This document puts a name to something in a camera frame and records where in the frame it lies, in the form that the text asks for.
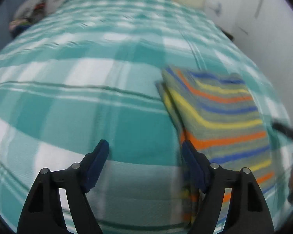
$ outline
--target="striped blanket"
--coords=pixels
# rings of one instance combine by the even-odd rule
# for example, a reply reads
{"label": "striped blanket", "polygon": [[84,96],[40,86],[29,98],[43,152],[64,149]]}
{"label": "striped blanket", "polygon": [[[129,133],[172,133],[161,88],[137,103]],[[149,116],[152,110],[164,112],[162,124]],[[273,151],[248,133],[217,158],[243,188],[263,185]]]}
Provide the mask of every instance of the striped blanket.
{"label": "striped blanket", "polygon": [[[169,67],[163,70],[163,79],[160,93],[176,124],[180,143],[190,140],[210,162],[225,169],[239,171],[249,167],[262,191],[270,190],[275,184],[275,174],[269,139],[241,77]],[[184,204],[184,220],[188,223],[197,214],[199,193],[191,185],[187,169],[184,177],[185,193],[191,199],[191,207]],[[230,191],[227,191],[219,222],[226,218],[229,201]]]}

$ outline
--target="bed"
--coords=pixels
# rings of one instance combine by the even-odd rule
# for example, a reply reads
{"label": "bed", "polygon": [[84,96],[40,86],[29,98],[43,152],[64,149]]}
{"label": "bed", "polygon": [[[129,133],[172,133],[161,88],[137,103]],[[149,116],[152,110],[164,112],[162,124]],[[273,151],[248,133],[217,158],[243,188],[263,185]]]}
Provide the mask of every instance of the bed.
{"label": "bed", "polygon": [[155,86],[168,65],[245,80],[271,142],[276,184],[264,195],[277,226],[293,143],[271,128],[289,118],[257,66],[200,10],[69,0],[0,52],[0,214],[14,231],[38,172],[66,169],[106,139],[111,153],[87,194],[104,233],[186,233],[180,145]]}

